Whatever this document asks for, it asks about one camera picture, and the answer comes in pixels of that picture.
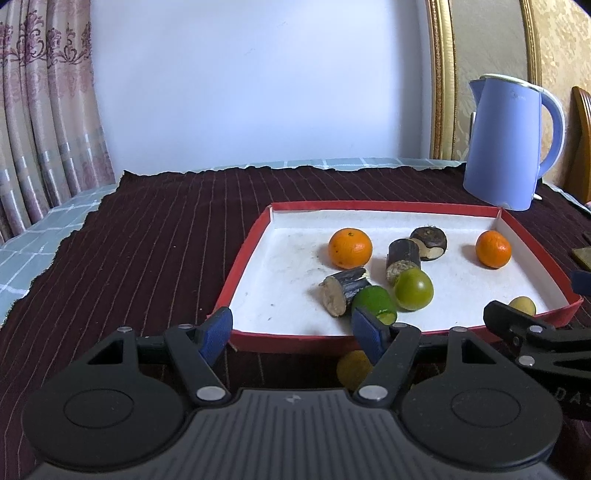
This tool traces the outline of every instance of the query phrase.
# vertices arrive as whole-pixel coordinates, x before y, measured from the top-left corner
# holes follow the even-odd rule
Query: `kettle lid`
[[[542,87],[534,85],[533,83],[526,82],[525,80],[521,80],[516,77],[510,77],[508,75],[501,75],[500,73],[487,73],[487,74],[481,75],[480,79],[481,80],[483,80],[483,79],[504,80],[505,82],[516,83],[517,85],[520,85],[525,88],[531,88],[532,90],[535,90],[536,92],[540,92],[540,93],[544,90]]]

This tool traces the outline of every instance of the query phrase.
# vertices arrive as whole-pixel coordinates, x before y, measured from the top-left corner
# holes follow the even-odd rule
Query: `dark red tablecloth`
[[[33,282],[0,330],[0,479],[19,478],[34,465],[21,428],[31,392],[122,324],[155,335],[170,325],[202,321],[251,225],[271,202],[481,203],[462,189],[462,178],[458,168],[408,167],[126,173],[84,227],[63,241],[52,266]],[[514,215],[569,273],[575,268],[569,251],[584,246],[581,232],[591,231],[591,218],[546,186],[538,193],[542,201]],[[572,325],[591,325],[588,301]],[[336,386],[335,365],[334,358],[228,350],[215,370],[234,392],[244,386]],[[161,370],[151,373],[161,375]],[[168,373],[162,375],[171,381]],[[569,454],[572,438],[561,440],[557,452]],[[582,456],[566,465],[578,464],[582,471],[587,463]],[[560,461],[557,455],[556,464]]]

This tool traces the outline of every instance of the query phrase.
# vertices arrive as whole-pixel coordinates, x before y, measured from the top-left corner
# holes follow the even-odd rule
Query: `white tray bottom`
[[[234,328],[275,335],[350,335],[350,319],[331,317],[319,300],[319,283],[338,271],[326,254],[330,237],[339,228],[362,228],[374,246],[366,265],[370,282],[387,287],[388,245],[425,225],[445,231],[448,249],[421,266],[433,282],[433,301],[417,312],[399,312],[399,322],[423,332],[479,326],[491,300],[508,303],[521,295],[534,301],[538,313],[568,304],[539,260],[500,218],[360,210],[272,212],[230,304]],[[498,270],[483,267],[474,249],[478,236],[491,228],[503,233],[513,250],[509,263]]]

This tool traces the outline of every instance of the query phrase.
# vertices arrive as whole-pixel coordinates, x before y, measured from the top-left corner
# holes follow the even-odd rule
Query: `curtain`
[[[0,8],[0,244],[115,182],[93,85],[90,0]]]

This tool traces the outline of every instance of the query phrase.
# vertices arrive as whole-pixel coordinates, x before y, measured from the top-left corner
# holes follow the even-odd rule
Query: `yellow fruit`
[[[513,307],[515,310],[519,310],[527,315],[535,315],[535,303],[529,297],[517,297],[509,302],[509,307]]]
[[[336,365],[336,376],[345,388],[355,391],[372,368],[373,366],[363,350],[355,350],[341,357]]]

